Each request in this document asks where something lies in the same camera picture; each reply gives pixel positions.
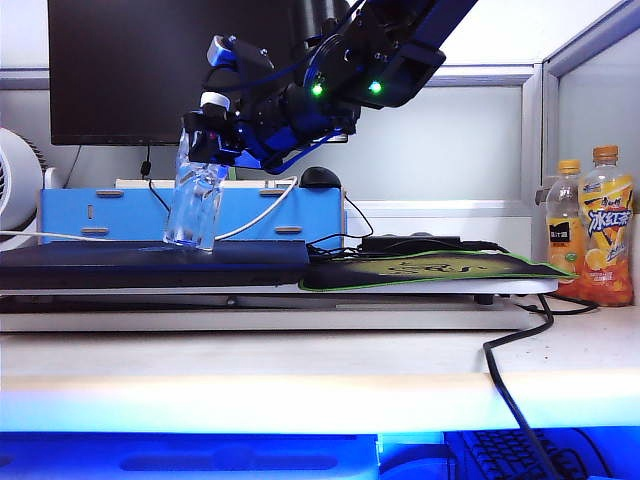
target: desk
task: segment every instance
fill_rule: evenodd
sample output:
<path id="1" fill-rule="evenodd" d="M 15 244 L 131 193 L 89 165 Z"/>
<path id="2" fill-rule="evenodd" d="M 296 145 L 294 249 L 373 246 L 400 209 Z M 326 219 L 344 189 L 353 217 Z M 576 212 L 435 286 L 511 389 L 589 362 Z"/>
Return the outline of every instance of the desk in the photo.
<path id="1" fill-rule="evenodd" d="M 514 427 L 481 353 L 482 342 L 499 335 L 4 334 L 0 426 L 214 433 Z M 496 357 L 533 426 L 640 425 L 639 346 L 640 307 L 626 307 L 558 317 L 551 330 L 500 347 Z"/>

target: orange bottle cap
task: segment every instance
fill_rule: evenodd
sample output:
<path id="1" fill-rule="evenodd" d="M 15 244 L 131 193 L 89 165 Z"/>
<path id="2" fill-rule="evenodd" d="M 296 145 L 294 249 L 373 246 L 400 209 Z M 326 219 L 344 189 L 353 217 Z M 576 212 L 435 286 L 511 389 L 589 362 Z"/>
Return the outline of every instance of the orange bottle cap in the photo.
<path id="1" fill-rule="evenodd" d="M 618 146 L 617 145 L 600 145 L 593 149 L 593 160 L 617 160 L 618 159 Z"/>

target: plastic water bottle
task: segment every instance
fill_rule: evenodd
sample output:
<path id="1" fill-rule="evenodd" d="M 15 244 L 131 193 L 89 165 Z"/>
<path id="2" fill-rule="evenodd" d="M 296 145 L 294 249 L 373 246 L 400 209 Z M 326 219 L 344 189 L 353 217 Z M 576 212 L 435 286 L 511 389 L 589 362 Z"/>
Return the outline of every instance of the plastic water bottle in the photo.
<path id="1" fill-rule="evenodd" d="M 580 181 L 581 215 L 588 234 L 580 296 L 600 305 L 630 305 L 633 178 L 617 166 L 617 145 L 594 148 L 593 161 L 595 169 Z"/>
<path id="2" fill-rule="evenodd" d="M 585 253 L 578 203 L 580 160 L 560 160 L 558 175 L 547 195 L 548 260 L 552 265 L 578 276 L 560 280 L 557 291 L 560 295 L 579 298 Z"/>
<path id="3" fill-rule="evenodd" d="M 182 132 L 176 156 L 176 184 L 163 240 L 212 251 L 228 167 L 189 161 L 189 136 Z"/>

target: bottle label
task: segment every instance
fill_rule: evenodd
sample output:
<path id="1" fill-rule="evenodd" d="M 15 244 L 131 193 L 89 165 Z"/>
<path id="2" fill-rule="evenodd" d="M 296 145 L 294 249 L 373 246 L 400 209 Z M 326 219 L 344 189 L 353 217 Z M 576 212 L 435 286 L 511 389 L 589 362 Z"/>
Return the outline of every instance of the bottle label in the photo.
<path id="1" fill-rule="evenodd" d="M 549 263 L 566 272 L 580 275 L 584 263 L 584 230 L 577 217 L 547 218 L 549 232 Z M 573 284 L 575 279 L 563 279 L 561 284 Z M 569 296 L 577 296 L 577 291 L 561 292 Z"/>
<path id="2" fill-rule="evenodd" d="M 569 222 L 549 224 L 549 241 L 551 243 L 567 243 L 571 241 L 571 227 Z"/>
<path id="3" fill-rule="evenodd" d="M 581 297 L 603 305 L 628 304 L 633 297 L 629 274 L 633 179 L 622 175 L 581 184 L 579 197 L 588 235 Z"/>

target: green led light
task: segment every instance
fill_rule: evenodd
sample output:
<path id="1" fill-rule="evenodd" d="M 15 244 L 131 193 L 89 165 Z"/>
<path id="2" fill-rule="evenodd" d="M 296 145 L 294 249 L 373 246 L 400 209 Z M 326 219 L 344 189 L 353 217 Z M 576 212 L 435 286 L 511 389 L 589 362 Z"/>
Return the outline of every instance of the green led light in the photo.
<path id="1" fill-rule="evenodd" d="M 380 92 L 382 92 L 382 84 L 374 80 L 373 82 L 371 82 L 371 85 L 369 85 L 369 91 L 374 95 L 378 95 Z"/>
<path id="2" fill-rule="evenodd" d="M 322 95 L 324 88 L 319 83 L 316 83 L 313 87 L 311 87 L 311 93 L 313 93 L 316 97 Z"/>

